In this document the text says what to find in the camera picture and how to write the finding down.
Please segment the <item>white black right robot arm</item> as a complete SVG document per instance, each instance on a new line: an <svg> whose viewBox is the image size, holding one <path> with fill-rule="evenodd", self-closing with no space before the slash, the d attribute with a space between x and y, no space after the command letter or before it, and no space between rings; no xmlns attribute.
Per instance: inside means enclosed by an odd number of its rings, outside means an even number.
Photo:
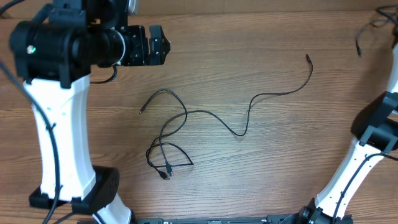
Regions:
<svg viewBox="0 0 398 224"><path fill-rule="evenodd" d="M326 187L306 207L294 215L292 223L353 223L346 208L377 163L397 149L397 122L389 115L397 113L397 44L392 48L393 64L387 90L355 117L354 138L342 163Z"/></svg>

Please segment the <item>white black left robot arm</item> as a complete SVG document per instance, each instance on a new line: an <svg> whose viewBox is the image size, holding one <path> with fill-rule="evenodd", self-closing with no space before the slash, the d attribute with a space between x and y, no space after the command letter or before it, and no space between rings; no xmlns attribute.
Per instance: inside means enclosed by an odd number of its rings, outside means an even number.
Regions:
<svg viewBox="0 0 398 224"><path fill-rule="evenodd" d="M129 25L136 11L136 0L58 0L12 31L12 81L32 104L42 158L31 207L53 213L70 203L96 223L135 222L118 195L119 171L91 163L86 107L92 66L165 62L170 44L161 26Z"/></svg>

